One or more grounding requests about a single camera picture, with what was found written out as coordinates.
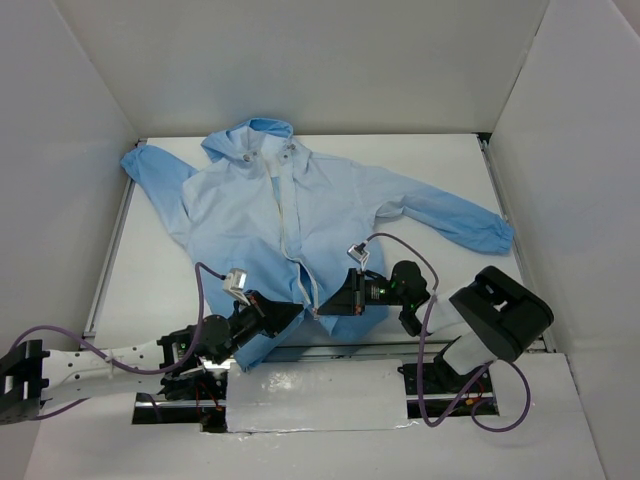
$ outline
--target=white panel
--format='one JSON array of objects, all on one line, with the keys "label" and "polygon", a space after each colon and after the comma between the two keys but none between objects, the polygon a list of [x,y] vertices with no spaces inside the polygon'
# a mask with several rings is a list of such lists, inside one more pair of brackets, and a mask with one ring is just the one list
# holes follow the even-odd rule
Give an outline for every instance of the white panel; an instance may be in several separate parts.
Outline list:
[{"label": "white panel", "polygon": [[640,35],[640,2],[638,0],[614,0],[627,21]]},{"label": "white panel", "polygon": [[[536,365],[543,357],[522,362],[536,388],[558,367]],[[519,391],[518,380],[506,373],[504,388]],[[196,425],[131,425],[133,395],[97,398],[43,423],[25,478],[603,480],[584,414],[562,405],[561,389],[534,393],[548,408],[534,408],[518,429],[504,434],[483,432],[458,417],[435,429],[206,435]],[[501,396],[512,394],[503,390]],[[481,421],[502,426],[514,419]]]},{"label": "white panel", "polygon": [[548,0],[57,0],[145,136],[491,131]]},{"label": "white panel", "polygon": [[[344,156],[367,165],[385,166],[499,212],[491,179],[474,135],[313,135],[298,139],[312,150]],[[196,168],[203,168],[210,164],[210,160],[200,147],[201,140],[154,138],[149,139],[149,144],[164,148]],[[520,280],[513,253],[481,255],[472,252],[406,217],[378,221],[376,226],[378,230],[398,235],[421,251],[438,271],[442,292],[468,284],[487,265],[495,265]],[[401,245],[388,239],[381,242],[386,275],[390,274],[396,262],[413,258]],[[344,246],[345,256],[349,246]],[[425,278],[431,282],[429,272],[421,268]],[[197,310],[192,263],[186,252],[169,237],[144,191],[136,186],[104,302],[97,316],[96,345],[118,347],[159,338],[194,323]],[[438,332],[431,340],[451,340],[467,330],[466,325],[454,326]],[[377,325],[362,343],[407,341],[412,339],[398,321],[398,311],[392,310],[388,319]],[[287,345],[335,343],[317,322],[311,320],[303,322],[285,340]]]},{"label": "white panel", "polygon": [[[32,325],[82,329],[136,137],[48,0],[0,2],[0,65],[1,356]],[[36,430],[0,429],[2,478]]]},{"label": "white panel", "polygon": [[230,432],[389,430],[407,426],[400,360],[264,363],[229,371]]},{"label": "white panel", "polygon": [[620,400],[640,395],[639,81],[640,39],[612,2],[552,1],[490,144],[611,479],[640,469]]}]

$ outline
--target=white wall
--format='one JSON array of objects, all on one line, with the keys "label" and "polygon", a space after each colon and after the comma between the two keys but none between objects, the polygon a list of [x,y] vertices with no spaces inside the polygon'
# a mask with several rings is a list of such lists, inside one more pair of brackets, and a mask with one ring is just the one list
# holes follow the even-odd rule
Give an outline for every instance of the white wall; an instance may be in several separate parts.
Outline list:
[{"label": "white wall", "polygon": [[490,151],[557,315],[608,478],[637,478],[640,39],[610,1],[552,0]]},{"label": "white wall", "polygon": [[[136,135],[48,0],[0,2],[0,45],[3,355],[35,324],[82,331]],[[22,478],[37,429],[0,429],[3,479]]]},{"label": "white wall", "polygon": [[640,35],[640,2],[638,0],[614,0],[629,24]]},{"label": "white wall", "polygon": [[144,136],[493,130],[548,0],[56,0]]}]

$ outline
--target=cable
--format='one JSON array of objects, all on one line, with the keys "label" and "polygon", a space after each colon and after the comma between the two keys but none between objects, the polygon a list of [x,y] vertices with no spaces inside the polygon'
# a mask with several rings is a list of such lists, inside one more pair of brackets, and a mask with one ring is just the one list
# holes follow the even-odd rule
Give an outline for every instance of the cable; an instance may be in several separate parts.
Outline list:
[{"label": "cable", "polygon": [[390,233],[385,233],[385,232],[377,232],[377,233],[374,233],[372,235],[369,235],[367,237],[367,239],[365,240],[365,245],[367,243],[369,243],[372,239],[376,238],[376,237],[387,237],[387,238],[390,238],[392,240],[395,240],[400,245],[403,245],[406,249],[408,249],[411,253],[413,253],[416,257],[418,257],[420,260],[422,260],[422,263],[424,263],[427,266],[427,268],[431,271],[431,275],[433,275],[433,280],[434,280],[434,282],[433,282],[433,291],[435,292],[438,289],[438,286],[440,285],[440,277],[438,277],[438,273],[436,272],[436,269],[433,268],[431,263],[429,263],[429,261],[426,258],[424,258],[420,254],[420,252],[418,252],[415,248],[413,248],[411,245],[409,245],[404,240],[396,237],[395,235],[391,235]]},{"label": "cable", "polygon": [[[191,355],[196,349],[198,341],[200,340],[200,336],[202,335],[202,327],[204,326],[204,288],[202,286],[202,275],[200,273],[200,269],[204,270],[210,275],[213,275],[216,278],[219,278],[220,280],[225,279],[224,275],[220,275],[219,273],[215,272],[211,268],[207,267],[204,263],[197,262],[195,264],[196,282],[198,285],[198,323],[196,324],[196,329],[193,334],[193,339],[191,340],[191,345],[189,345],[189,348],[187,349],[185,354],[182,356],[182,358],[179,359],[177,362],[175,362],[173,365],[169,365],[163,368],[158,368],[156,370],[139,370],[138,368],[130,367],[129,365],[119,362],[118,360],[110,359],[109,362],[114,367],[117,367],[120,370],[124,370],[125,372],[135,373],[138,375],[160,375],[160,374],[172,372],[176,368],[182,366],[189,359],[189,357],[191,357]],[[71,338],[72,340],[75,340],[80,345],[84,346],[87,350],[95,353],[98,357],[102,358],[103,360],[107,359],[106,353],[94,347],[91,343],[87,342],[84,338],[80,337],[79,335],[73,333],[70,330],[67,330],[66,328],[57,327],[55,325],[37,325],[35,327],[29,328],[13,342],[13,345],[11,345],[10,351],[15,349],[18,345],[20,345],[22,340],[24,340],[28,335],[31,335],[33,332],[37,332],[40,330],[49,330],[52,332],[57,332],[62,335],[65,335]],[[37,416],[34,418],[34,420],[46,420],[47,418],[55,417],[56,415],[64,413],[67,410],[75,407],[76,405],[80,405],[82,402],[86,400],[88,399],[83,398],[80,400],[76,400],[75,402],[71,402],[69,405],[62,407],[59,410],[56,410],[55,412],[47,413],[46,415]]]},{"label": "cable", "polygon": [[80,400],[76,400],[75,402],[71,402],[69,405],[65,405],[62,408],[59,408],[55,412],[47,413],[45,415],[38,415],[37,417],[33,417],[32,421],[36,420],[46,420],[47,418],[55,417],[56,415],[60,415],[61,413],[66,412],[67,410],[71,410],[73,407],[80,405],[83,402],[89,400],[88,398],[81,398]]},{"label": "cable", "polygon": [[143,393],[142,395],[144,395],[149,399],[149,402],[153,407],[153,412],[156,414],[156,422],[162,423],[162,414],[160,413],[160,407],[158,407],[158,404],[156,403],[156,399],[153,398],[153,395],[151,395],[150,393]]},{"label": "cable", "polygon": [[218,404],[218,400],[216,399],[216,397],[214,397],[213,393],[211,393],[211,390],[209,390],[204,383],[199,382],[199,384],[204,389],[204,391],[207,392],[207,395],[209,395],[211,397],[211,400],[213,400],[213,403],[216,404],[216,410],[221,412],[222,411],[222,407],[220,407],[220,405]]},{"label": "cable", "polygon": [[[423,371],[423,366],[424,366],[424,350],[425,350],[425,345],[426,345],[426,339],[427,339],[427,336],[428,336],[427,325],[429,323],[429,319],[431,318],[431,312],[433,310],[433,305],[436,303],[435,291],[438,288],[438,285],[440,284],[440,279],[439,279],[438,274],[436,273],[435,269],[431,266],[431,264],[420,253],[418,253],[415,248],[413,248],[411,245],[406,243],[404,240],[401,240],[398,237],[396,237],[395,235],[391,235],[389,233],[378,232],[378,233],[374,233],[373,235],[370,235],[365,240],[365,244],[368,243],[371,239],[373,239],[375,237],[388,237],[388,238],[391,238],[392,240],[395,240],[396,242],[400,243],[404,247],[406,247],[415,256],[417,256],[420,260],[422,260],[422,262],[431,271],[431,273],[433,274],[433,277],[435,279],[435,282],[433,284],[434,294],[431,296],[431,298],[429,299],[429,303],[427,304],[427,311],[424,314],[424,320],[422,322],[422,329],[420,331],[420,343],[418,345],[418,362],[417,362],[417,373],[418,374],[416,375],[417,384],[418,384],[417,385],[418,407],[420,408],[420,415],[422,416],[422,419],[424,420],[424,423],[427,426],[434,428],[434,427],[437,427],[438,425],[440,425],[442,422],[444,422],[445,419],[449,415],[451,415],[451,412],[453,412],[453,410],[458,406],[458,402],[460,402],[462,397],[464,397],[464,395],[473,386],[473,384],[476,381],[478,381],[478,379],[482,375],[484,375],[487,370],[489,370],[489,366],[491,364],[490,363],[486,363],[480,369],[478,369],[478,371],[469,379],[469,381],[458,392],[458,394],[455,396],[455,398],[453,400],[451,400],[451,403],[449,403],[449,405],[447,406],[445,411],[442,412],[442,415],[440,415],[434,421],[429,420],[429,415],[427,413],[427,406],[426,406],[426,403],[425,403],[425,400],[424,400],[424,376],[421,375],[420,373]],[[506,427],[494,428],[494,427],[488,427],[486,425],[483,425],[476,418],[476,412],[478,410],[478,407],[480,407],[483,404],[486,404],[488,402],[493,401],[493,399],[492,398],[484,398],[482,400],[479,400],[479,401],[475,402],[473,404],[473,408],[471,409],[471,420],[473,420],[473,423],[475,423],[478,427],[480,427],[483,430],[486,430],[488,432],[502,433],[502,432],[508,432],[510,430],[513,430],[514,428],[517,428],[522,422],[524,422],[525,418],[529,414],[529,410],[531,409],[531,387],[529,386],[529,382],[527,381],[527,378],[525,377],[524,373],[522,373],[522,370],[520,370],[520,368],[518,368],[515,364],[513,364],[511,362],[506,362],[506,363],[508,365],[510,365],[518,373],[518,375],[522,379],[522,383],[523,383],[524,389],[525,389],[525,394],[526,394],[526,397],[527,397],[526,401],[525,401],[525,406],[524,406],[524,409],[523,409],[522,414],[520,415],[520,417],[518,417],[518,419],[515,422],[513,422],[511,425],[507,425]]]}]

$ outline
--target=red wire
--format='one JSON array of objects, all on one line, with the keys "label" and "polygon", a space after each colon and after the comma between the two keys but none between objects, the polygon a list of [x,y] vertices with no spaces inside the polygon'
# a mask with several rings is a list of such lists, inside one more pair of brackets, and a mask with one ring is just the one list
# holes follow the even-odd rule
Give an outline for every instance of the red wire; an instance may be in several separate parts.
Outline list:
[{"label": "red wire", "polygon": [[213,396],[213,393],[209,391],[209,389],[204,383],[200,382],[200,385],[202,386],[202,388],[204,388],[205,392],[207,392],[207,394],[211,397],[211,400],[213,400],[213,403],[216,404],[216,410],[218,410],[219,412],[222,411],[222,408],[220,407],[220,405],[218,405],[218,400],[216,400],[216,397]]},{"label": "red wire", "polygon": [[196,385],[196,413],[198,419],[202,422],[202,412],[200,412],[200,392],[198,392],[198,386]]}]

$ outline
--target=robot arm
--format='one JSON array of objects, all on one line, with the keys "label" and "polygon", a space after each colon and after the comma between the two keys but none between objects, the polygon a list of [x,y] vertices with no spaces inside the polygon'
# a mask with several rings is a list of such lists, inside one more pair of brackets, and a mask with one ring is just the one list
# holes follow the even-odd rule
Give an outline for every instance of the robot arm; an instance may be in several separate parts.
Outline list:
[{"label": "robot arm", "polygon": [[[398,262],[386,279],[365,270],[369,253],[364,243],[348,254],[361,268],[349,269],[342,288],[318,309],[321,315],[362,315],[367,305],[399,305],[398,319],[410,336],[422,329],[431,293],[415,262]],[[447,299],[450,314],[471,332],[448,344],[434,364],[443,384],[461,379],[497,359],[514,362],[553,323],[549,306],[496,267],[486,267],[473,282]]]},{"label": "robot arm", "polygon": [[[163,393],[171,398],[185,381],[206,375],[203,360],[220,364],[256,335],[275,337],[303,310],[294,303],[274,302],[257,291],[242,292],[246,272],[232,270],[224,289],[236,300],[227,319],[211,315],[196,326],[141,345],[64,352],[43,350],[42,340],[28,340],[0,359],[0,425],[35,419],[42,406],[113,393]],[[148,374],[170,367],[193,353],[170,372]],[[131,367],[125,371],[114,361]]]}]

